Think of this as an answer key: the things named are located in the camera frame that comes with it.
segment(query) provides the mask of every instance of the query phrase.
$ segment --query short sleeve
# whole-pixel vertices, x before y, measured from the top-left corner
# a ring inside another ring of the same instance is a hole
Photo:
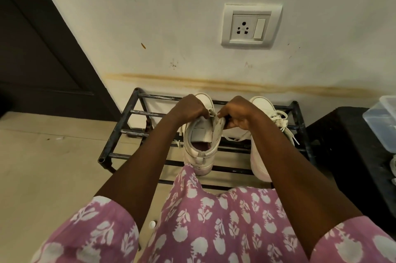
[[[310,262],[396,262],[396,242],[368,217],[359,216],[327,232],[316,244]]]
[[[119,204],[95,196],[65,221],[34,254],[31,262],[128,262],[135,258],[139,232]]]

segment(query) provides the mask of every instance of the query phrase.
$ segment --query pink floral fabric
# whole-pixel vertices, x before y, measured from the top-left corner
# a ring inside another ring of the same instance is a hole
[[[139,233],[116,202],[96,196],[45,241],[32,262],[133,262]],[[176,177],[140,262],[308,262],[275,190],[204,191],[193,168]],[[322,237],[310,262],[396,262],[396,242],[367,217]]]

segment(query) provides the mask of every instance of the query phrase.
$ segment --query shoe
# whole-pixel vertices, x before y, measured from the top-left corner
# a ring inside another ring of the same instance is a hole
[[[288,125],[288,115],[279,110],[275,110],[274,105],[271,101],[263,96],[255,96],[250,99],[250,102],[258,107],[261,111],[263,111],[279,128],[280,130],[286,135],[289,139],[291,144],[294,146],[294,141],[297,144],[298,141],[294,138],[293,133],[287,128]],[[253,174],[259,179],[264,182],[272,182],[267,169],[265,168],[264,162],[261,159],[261,156],[257,150],[257,147],[254,143],[253,138],[249,131],[246,131],[240,138],[232,141],[242,141],[245,139],[251,139],[251,150],[250,150],[250,167]]]
[[[209,119],[199,117],[183,126],[183,161],[191,164],[195,175],[205,176],[213,167],[213,161],[220,144],[221,134],[225,126],[225,118],[218,118],[209,95],[195,95],[209,111]]]

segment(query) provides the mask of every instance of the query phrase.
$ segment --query clear plastic box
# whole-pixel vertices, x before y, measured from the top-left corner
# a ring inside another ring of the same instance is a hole
[[[384,148],[396,153],[396,95],[384,95],[363,113],[364,120]]]

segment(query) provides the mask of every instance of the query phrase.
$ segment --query dark brown door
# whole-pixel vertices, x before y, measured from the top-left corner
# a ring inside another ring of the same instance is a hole
[[[0,94],[20,112],[120,116],[51,0],[0,0]]]

